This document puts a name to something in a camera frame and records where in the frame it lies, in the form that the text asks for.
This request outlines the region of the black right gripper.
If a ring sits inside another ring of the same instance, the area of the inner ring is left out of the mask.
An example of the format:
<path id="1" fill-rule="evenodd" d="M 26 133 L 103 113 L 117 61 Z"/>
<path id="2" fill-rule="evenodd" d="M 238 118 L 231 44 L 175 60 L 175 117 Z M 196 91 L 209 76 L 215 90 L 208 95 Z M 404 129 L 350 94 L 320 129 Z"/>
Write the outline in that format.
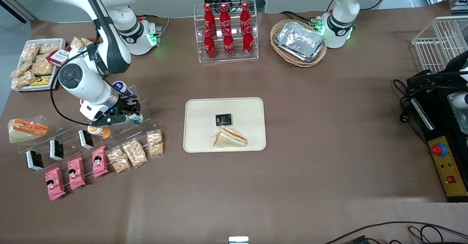
<path id="1" fill-rule="evenodd" d="M 129 121 L 129 117 L 134 115 L 134 118 L 141 118 L 142 115 L 140 113 L 141 106 L 137 99 L 133 100 L 125 100 L 125 99 L 118 99 L 117 103 L 109 109 L 109 116 L 114 117 L 118 115 L 122 115 L 123 121 Z"/>

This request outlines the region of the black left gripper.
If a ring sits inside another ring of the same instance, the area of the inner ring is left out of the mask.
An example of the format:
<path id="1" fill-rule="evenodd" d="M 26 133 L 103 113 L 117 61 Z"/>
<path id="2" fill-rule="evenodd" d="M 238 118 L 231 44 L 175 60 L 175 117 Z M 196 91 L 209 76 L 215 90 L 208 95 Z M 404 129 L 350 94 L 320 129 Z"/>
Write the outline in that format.
<path id="1" fill-rule="evenodd" d="M 412 79 L 407 79 L 406 92 L 427 91 L 431 89 L 441 90 L 465 90 L 466 89 L 466 68 L 455 69 L 453 72 L 446 70 L 432 73 L 430 70 L 423 70 L 414 75 Z"/>

